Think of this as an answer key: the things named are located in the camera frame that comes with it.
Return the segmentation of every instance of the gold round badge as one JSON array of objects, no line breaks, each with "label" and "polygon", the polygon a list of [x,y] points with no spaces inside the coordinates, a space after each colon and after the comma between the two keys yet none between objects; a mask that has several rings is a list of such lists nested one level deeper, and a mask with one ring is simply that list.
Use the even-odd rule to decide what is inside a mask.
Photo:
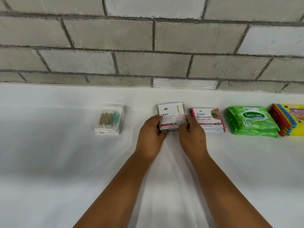
[{"label": "gold round badge", "polygon": [[219,115],[218,115],[218,113],[217,113],[217,109],[212,109],[212,110],[211,110],[211,116],[212,116],[214,119],[219,120]]}]

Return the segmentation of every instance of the white table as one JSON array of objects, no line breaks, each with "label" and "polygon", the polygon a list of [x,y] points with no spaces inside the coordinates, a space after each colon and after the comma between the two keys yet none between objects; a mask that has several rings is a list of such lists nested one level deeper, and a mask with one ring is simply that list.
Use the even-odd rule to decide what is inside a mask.
[{"label": "white table", "polygon": [[[156,104],[189,107],[304,104],[303,95],[0,84],[1,227],[72,227],[134,151]],[[122,134],[97,135],[103,102],[128,107]],[[208,150],[275,228],[304,224],[304,138],[207,134]],[[178,133],[143,182],[130,227],[214,227]]]}]

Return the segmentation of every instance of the person's left hand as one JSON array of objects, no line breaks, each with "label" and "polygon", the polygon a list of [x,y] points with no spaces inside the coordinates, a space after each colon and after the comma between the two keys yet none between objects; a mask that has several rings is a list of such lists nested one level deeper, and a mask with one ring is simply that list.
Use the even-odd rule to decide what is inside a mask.
[{"label": "person's left hand", "polygon": [[165,137],[169,133],[167,130],[163,130],[158,135],[157,125],[161,119],[160,115],[154,115],[144,123],[139,132],[135,153],[152,159],[157,156]]}]

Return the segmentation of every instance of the hand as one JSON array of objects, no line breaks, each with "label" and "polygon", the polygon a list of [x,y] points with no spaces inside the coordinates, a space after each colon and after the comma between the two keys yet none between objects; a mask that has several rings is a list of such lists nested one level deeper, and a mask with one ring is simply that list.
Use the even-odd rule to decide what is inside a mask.
[{"label": "hand", "polygon": [[206,144],[206,134],[199,123],[190,115],[186,115],[186,120],[190,125],[187,129],[186,124],[179,127],[179,141],[186,155],[191,161],[202,159],[209,156]]},{"label": "hand", "polygon": [[154,159],[159,153],[167,130],[163,130],[159,135],[157,133],[158,122],[162,119],[160,115],[150,117],[139,131],[135,153],[139,153],[147,158]]}]

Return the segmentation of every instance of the stack of yellow packages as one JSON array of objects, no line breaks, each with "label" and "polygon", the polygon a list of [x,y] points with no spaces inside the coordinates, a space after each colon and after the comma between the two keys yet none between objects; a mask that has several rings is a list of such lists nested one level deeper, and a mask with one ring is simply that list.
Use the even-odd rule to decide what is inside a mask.
[{"label": "stack of yellow packages", "polygon": [[273,104],[269,114],[279,126],[280,136],[304,136],[304,105]]}]

